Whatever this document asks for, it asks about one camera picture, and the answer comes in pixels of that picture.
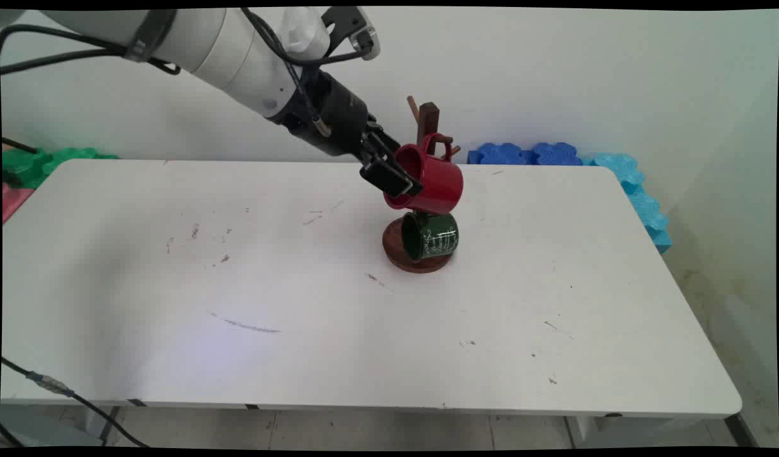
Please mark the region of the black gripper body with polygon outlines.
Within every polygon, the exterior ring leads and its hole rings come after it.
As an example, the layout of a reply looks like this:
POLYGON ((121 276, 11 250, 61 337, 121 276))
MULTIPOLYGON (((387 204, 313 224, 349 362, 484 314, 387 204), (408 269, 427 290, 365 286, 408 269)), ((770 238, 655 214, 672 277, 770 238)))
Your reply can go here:
POLYGON ((305 98, 297 92, 268 121, 285 127, 291 136, 329 156, 351 154, 361 158, 361 141, 367 131, 367 124, 376 122, 365 102, 323 70, 305 70, 300 76, 300 84, 310 97, 316 114, 330 128, 331 136, 323 136, 313 125, 305 98))

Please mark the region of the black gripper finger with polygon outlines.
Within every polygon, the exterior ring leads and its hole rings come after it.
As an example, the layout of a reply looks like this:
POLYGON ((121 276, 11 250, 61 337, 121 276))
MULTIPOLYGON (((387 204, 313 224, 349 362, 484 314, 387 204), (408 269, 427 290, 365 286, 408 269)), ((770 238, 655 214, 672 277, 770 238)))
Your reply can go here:
POLYGON ((367 121, 367 136, 383 153, 396 153, 401 147, 376 121, 367 121))
POLYGON ((383 153, 369 141, 367 131, 361 135, 360 162, 361 177, 390 197, 415 196, 422 191, 419 179, 401 167, 397 152, 383 153))

